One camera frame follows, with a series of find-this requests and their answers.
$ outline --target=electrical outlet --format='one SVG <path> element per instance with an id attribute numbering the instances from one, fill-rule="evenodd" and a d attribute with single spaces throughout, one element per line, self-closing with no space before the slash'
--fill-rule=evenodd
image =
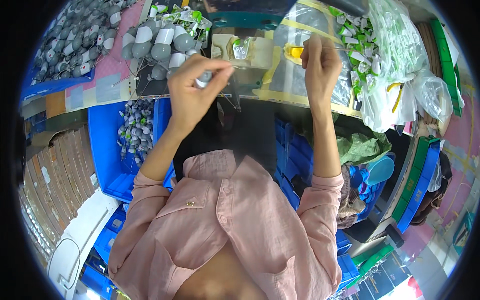
<path id="1" fill-rule="evenodd" d="M 70 285 L 70 283 L 68 282 L 68 280 L 65 279 L 62 275 L 59 276 L 58 283 L 59 283 L 64 289 L 67 289 L 68 285 Z"/>

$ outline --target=pink shirt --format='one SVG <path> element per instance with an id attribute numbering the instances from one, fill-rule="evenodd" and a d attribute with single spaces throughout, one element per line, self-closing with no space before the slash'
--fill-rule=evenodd
<path id="1" fill-rule="evenodd" d="M 108 271 L 132 299 L 172 299 L 228 240 L 269 299 L 323 300 L 342 279 L 336 216 L 341 175 L 313 177 L 297 212 L 268 172 L 233 152 L 187 159 L 170 192 L 135 178 L 133 201 L 113 244 Z"/>

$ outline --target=brown cloth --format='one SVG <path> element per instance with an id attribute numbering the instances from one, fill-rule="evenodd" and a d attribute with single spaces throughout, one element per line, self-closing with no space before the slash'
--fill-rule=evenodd
<path id="1" fill-rule="evenodd" d="M 353 226 L 358 216 L 366 207 L 364 201 L 360 200 L 359 191 L 350 187 L 350 166 L 351 163 L 342 165 L 343 187 L 340 190 L 340 207 L 336 216 L 338 229 L 346 229 Z"/>

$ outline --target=hand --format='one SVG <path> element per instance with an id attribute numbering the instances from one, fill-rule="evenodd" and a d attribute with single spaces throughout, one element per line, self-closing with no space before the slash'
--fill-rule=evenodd
<path id="1" fill-rule="evenodd" d="M 214 76 L 204 89 L 194 87 L 195 79 L 210 70 Z M 168 88 L 172 103 L 169 126 L 185 138 L 205 116 L 215 98 L 227 86 L 234 69 L 225 60 L 211 60 L 199 54 L 190 57 L 170 78 Z"/>
<path id="2" fill-rule="evenodd" d="M 330 113 L 333 89 L 342 71 L 340 57 L 333 49 L 333 41 L 318 35 L 312 35 L 303 46 L 300 58 L 306 69 L 305 85 L 312 114 L 325 110 Z"/>

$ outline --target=black cable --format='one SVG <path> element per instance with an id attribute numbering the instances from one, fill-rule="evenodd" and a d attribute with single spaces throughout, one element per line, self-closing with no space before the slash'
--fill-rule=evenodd
<path id="1" fill-rule="evenodd" d="M 77 278 L 78 274 L 80 273 L 80 257 L 82 256 L 82 252 L 80 251 L 80 247 L 78 247 L 78 244 L 77 244 L 74 240 L 72 240 L 72 239 L 70 239 L 70 238 L 66 238 L 66 239 L 62 239 L 62 240 L 60 241 L 60 243 L 58 244 L 58 246 L 55 248 L 55 250 L 54 250 L 53 253 L 52 253 L 52 258 L 50 258 L 50 264 L 48 265 L 48 270 L 47 270 L 47 276 L 48 276 L 48 277 L 50 277 L 50 267 L 52 267 L 53 256 L 55 255 L 55 252 L 57 252 L 57 249 L 60 247 L 60 245 L 61 245 L 64 241 L 66 241 L 66 240 L 71 240 L 71 241 L 75 244 L 75 246 L 77 246 L 77 249 L 78 249 L 78 270 L 77 270 L 77 275 L 75 275 L 75 278 Z M 75 280 L 73 281 L 71 287 L 69 287 L 69 288 L 68 288 L 68 287 L 65 287 L 65 286 L 64 286 L 64 287 L 65 287 L 66 289 L 70 290 L 70 289 L 73 288 L 73 285 L 74 285 L 74 284 L 75 284 Z"/>

